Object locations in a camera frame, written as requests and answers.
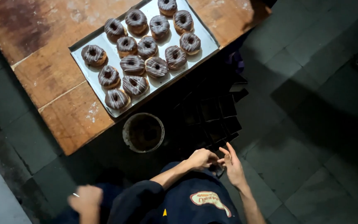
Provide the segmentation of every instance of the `hand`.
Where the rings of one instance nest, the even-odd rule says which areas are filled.
[[[96,186],[79,186],[76,194],[68,197],[68,204],[76,212],[82,214],[88,210],[99,208],[103,198],[103,190]]]
[[[218,162],[219,157],[206,149],[195,150],[193,154],[184,161],[190,170],[203,170]]]
[[[218,160],[218,163],[226,167],[227,176],[229,177],[229,181],[233,186],[238,189],[242,186],[247,186],[248,184],[244,175],[243,166],[241,165],[241,162],[238,159],[236,152],[234,151],[230,143],[227,142],[226,145],[229,151],[222,147],[219,147],[219,150],[225,154],[225,157],[223,159]]]

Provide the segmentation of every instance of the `sleeve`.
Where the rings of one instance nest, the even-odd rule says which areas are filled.
[[[113,203],[107,224],[139,223],[164,199],[164,189],[154,181],[140,181],[118,195]]]

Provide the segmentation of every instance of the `wooden board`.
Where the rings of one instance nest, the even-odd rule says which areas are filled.
[[[0,0],[0,50],[66,155],[111,118],[68,47],[139,0]],[[259,0],[188,0],[221,45],[267,18]]]

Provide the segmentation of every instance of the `baking tray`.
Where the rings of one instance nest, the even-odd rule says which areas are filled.
[[[204,58],[208,57],[209,55],[215,53],[218,48],[219,44],[210,32],[210,30],[205,26],[204,23],[202,23],[201,19],[196,15],[196,13],[192,10],[190,5],[187,3],[186,0],[176,0],[178,10],[187,10],[190,12],[193,21],[194,21],[194,34],[196,34],[201,39],[201,50],[195,54],[195,55],[187,55],[187,63],[181,67],[181,69],[174,71],[169,69],[168,74],[166,74],[165,77],[162,78],[153,78],[149,77],[146,73],[142,75],[145,77],[149,82],[149,89],[140,96],[132,96],[131,97],[131,104],[128,105],[125,108],[122,108],[121,110],[113,110],[106,106],[105,103],[105,96],[107,93],[107,89],[103,88],[99,84],[98,80],[98,74],[99,71],[102,68],[93,68],[89,65],[86,65],[84,63],[84,60],[81,56],[82,48],[87,45],[98,45],[99,47],[103,48],[108,57],[108,65],[113,66],[117,69],[119,72],[121,82],[116,87],[117,89],[122,89],[122,78],[124,76],[124,73],[122,71],[122,68],[120,67],[120,57],[117,52],[116,44],[109,41],[107,38],[106,33],[104,32],[104,27],[98,28],[96,31],[92,32],[85,38],[81,39],[77,43],[75,43],[73,46],[69,47],[71,51],[71,55],[74,58],[74,60],[77,62],[78,66],[80,67],[82,73],[84,74],[85,78],[87,79],[88,83],[91,85],[92,89],[95,91],[97,97],[102,102],[106,110],[109,114],[112,115],[112,117],[117,118],[121,114],[123,114],[125,111],[133,107],[135,104],[140,102],[141,100],[144,100],[149,96],[152,92],[156,91],[157,89],[163,87],[164,85],[167,85],[168,83],[172,82],[175,79],[178,79],[181,77],[181,74],[184,74],[187,70],[191,69],[193,66],[197,65],[202,61]],[[147,23],[150,22],[150,19],[153,16],[160,15],[160,11],[157,6],[157,0],[143,0],[137,5],[131,7],[131,9],[140,9],[147,17]],[[119,19],[124,27],[127,27],[125,24],[125,15],[124,13],[121,16],[119,16],[117,19]],[[167,17],[169,25],[170,25],[170,32],[167,34],[168,37],[163,42],[156,41],[158,45],[158,52],[156,56],[162,58],[165,60],[165,49],[172,45],[179,46],[179,38],[180,35],[175,31],[175,28],[173,26],[173,20],[172,17]],[[151,31],[148,28],[148,34],[151,36]],[[141,36],[132,35],[131,32],[128,32],[128,36],[131,36],[136,39],[137,43],[139,43],[139,40],[142,38]]]

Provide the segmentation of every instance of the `wooden tabletop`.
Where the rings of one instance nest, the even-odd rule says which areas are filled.
[[[69,46],[140,0],[0,0],[0,50],[66,155],[114,125]],[[221,45],[267,18],[260,0],[188,0]]]

